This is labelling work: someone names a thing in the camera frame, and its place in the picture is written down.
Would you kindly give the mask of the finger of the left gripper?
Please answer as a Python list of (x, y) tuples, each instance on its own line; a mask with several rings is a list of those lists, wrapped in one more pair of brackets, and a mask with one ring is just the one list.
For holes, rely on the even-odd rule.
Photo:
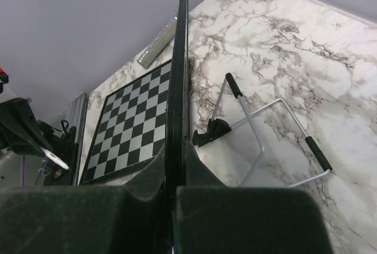
[(39, 157), (45, 156), (43, 149), (52, 150), (24, 98), (1, 103), (1, 149)]

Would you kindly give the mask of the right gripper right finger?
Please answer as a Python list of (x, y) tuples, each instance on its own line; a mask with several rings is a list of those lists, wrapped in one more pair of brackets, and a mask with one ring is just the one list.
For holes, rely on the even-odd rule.
[(227, 187), (187, 143), (175, 253), (333, 253), (314, 199), (298, 189)]

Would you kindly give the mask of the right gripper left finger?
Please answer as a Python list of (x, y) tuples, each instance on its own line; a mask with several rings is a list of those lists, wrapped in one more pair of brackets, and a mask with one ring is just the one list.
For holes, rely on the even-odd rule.
[(122, 186), (1, 190), (2, 253), (166, 253), (165, 153)]

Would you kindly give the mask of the white green marker pen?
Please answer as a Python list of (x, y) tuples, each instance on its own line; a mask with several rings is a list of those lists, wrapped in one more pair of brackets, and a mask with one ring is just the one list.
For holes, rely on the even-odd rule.
[(55, 164), (63, 168), (64, 170), (69, 170), (70, 167), (63, 161), (61, 160), (57, 155), (55, 155), (53, 152), (49, 151), (48, 149), (45, 149), (43, 147), (40, 147), (41, 151), (45, 154), (45, 156), (53, 161)]

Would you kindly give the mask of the black framed whiteboard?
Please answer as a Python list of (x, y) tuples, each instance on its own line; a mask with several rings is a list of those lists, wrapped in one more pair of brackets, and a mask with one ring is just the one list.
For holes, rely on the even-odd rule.
[(170, 80), (166, 107), (165, 191), (168, 207), (168, 241), (177, 253), (176, 188), (185, 182), (185, 153), (188, 130), (188, 11), (189, 0), (179, 0), (177, 25), (171, 59)]

